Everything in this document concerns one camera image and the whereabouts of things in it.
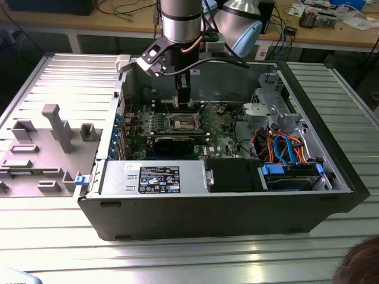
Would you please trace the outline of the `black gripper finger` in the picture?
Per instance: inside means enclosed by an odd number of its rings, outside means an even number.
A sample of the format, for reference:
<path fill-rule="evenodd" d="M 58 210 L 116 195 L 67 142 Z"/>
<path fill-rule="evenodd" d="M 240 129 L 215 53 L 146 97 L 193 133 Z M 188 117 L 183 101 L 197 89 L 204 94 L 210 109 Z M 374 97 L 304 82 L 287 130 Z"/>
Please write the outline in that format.
<path fill-rule="evenodd" d="M 187 107 L 191 99 L 191 89 L 190 88 L 179 88 L 177 89 L 177 98 L 179 107 Z"/>

